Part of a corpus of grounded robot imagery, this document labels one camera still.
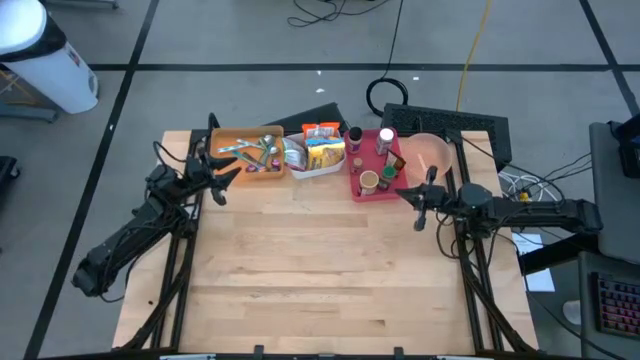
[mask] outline gray floor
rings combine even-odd
[[[300,0],[319,10],[323,4]],[[91,64],[126,64],[150,0],[121,9],[50,6],[52,17]],[[633,0],[590,1],[618,61],[640,63]],[[359,17],[291,28],[302,16],[289,0],[160,0],[142,64],[384,63],[399,1]],[[352,0],[351,9],[370,4]],[[406,0],[396,63],[464,63],[484,8],[481,1]],[[495,0],[475,63],[606,64],[578,1]],[[202,128],[214,111],[222,126],[259,125],[335,101],[352,124],[376,127],[364,100],[379,71],[136,72],[86,218],[69,276],[80,258],[129,219],[154,164],[151,142],[166,130]],[[0,209],[0,347],[22,356],[95,158],[124,72],[98,72],[101,101],[55,124],[1,119],[0,154],[24,172]],[[454,109],[460,73],[390,72],[410,104]],[[625,73],[640,93],[640,73]],[[380,86],[374,102],[399,102]],[[544,173],[588,152],[587,125],[630,114],[611,72],[471,72],[462,110],[506,116],[514,164]],[[589,172],[559,183],[568,197],[593,199]],[[553,239],[544,237],[545,242]],[[560,313],[576,298],[577,266],[552,270],[557,292],[538,294]],[[65,282],[41,356],[109,349],[118,304],[85,298]],[[109,294],[116,297],[122,285]],[[578,341],[532,304],[542,349],[579,354]]]

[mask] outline orange tray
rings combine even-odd
[[[280,149],[278,155],[275,156],[276,159],[280,160],[280,171],[273,172],[255,172],[248,173],[245,171],[246,167],[249,166],[247,162],[244,160],[238,159],[233,164],[227,166],[226,168],[216,171],[215,173],[224,173],[231,169],[234,169],[238,166],[242,167],[242,171],[238,174],[238,176],[234,179],[235,182],[244,182],[251,180],[261,180],[261,179],[277,179],[281,178],[284,175],[284,148],[282,145],[282,137],[284,136],[284,128],[279,125],[269,125],[269,126],[260,126],[255,128],[218,128],[214,129],[211,135],[211,156],[215,157],[233,157],[231,151],[218,153],[218,149],[221,147],[227,147],[232,145],[238,145],[236,139],[242,139],[246,141],[250,141],[253,143],[258,143],[258,139],[264,135],[273,135],[276,138],[275,145]],[[262,150],[255,147],[244,147],[242,149],[238,149],[239,152],[246,152],[249,155],[253,156],[254,159],[259,159],[260,155],[262,155]]]

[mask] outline keyboard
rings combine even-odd
[[[410,136],[420,130],[438,134],[444,129],[486,131],[498,171],[511,162],[509,121],[505,117],[387,104],[381,127],[389,126],[395,128],[400,136]]]
[[[593,273],[596,329],[640,340],[640,283]]]

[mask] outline wooden tabletop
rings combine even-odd
[[[162,143],[184,157],[189,136],[166,132]],[[485,132],[463,136],[491,151]],[[493,160],[469,144],[465,153],[471,180],[500,194]],[[268,353],[391,354],[402,346],[407,354],[473,354],[460,265],[440,254],[433,212],[415,232],[416,213],[402,200],[353,202],[347,171],[306,180],[287,171],[232,185],[224,207],[205,194],[180,351],[251,353],[262,344]],[[448,249],[453,229],[441,238]],[[168,244],[167,237],[131,272],[114,346],[157,303]],[[537,347],[513,245],[499,237],[490,276],[497,305]],[[490,347],[479,301],[478,310]],[[173,313],[172,306],[167,324]]]

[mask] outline red tray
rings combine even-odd
[[[395,129],[393,130],[393,142],[391,143],[391,151],[402,156],[402,152],[400,151],[400,143],[398,142],[398,133]],[[360,151],[357,154],[351,154],[347,150],[347,166],[349,167],[349,181],[351,182],[351,198],[355,202],[369,202],[369,201],[379,201],[379,200],[392,200],[399,199],[400,197],[396,194],[395,189],[406,189],[407,185],[407,177],[404,173],[404,170],[400,171],[400,175],[391,182],[389,189],[386,191],[382,191],[377,189],[375,193],[367,196],[358,195],[358,189],[360,187],[360,174],[362,171],[372,170],[375,171],[378,176],[382,173],[382,168],[384,167],[384,163],[387,160],[387,154],[378,155],[376,153],[376,141],[378,140],[378,134],[381,129],[370,129],[370,130],[362,130],[362,143],[360,144]],[[349,131],[344,134],[345,141],[349,141]],[[353,174],[351,172],[351,167],[353,164],[353,159],[359,157],[362,159],[362,171],[358,172],[358,174]]]

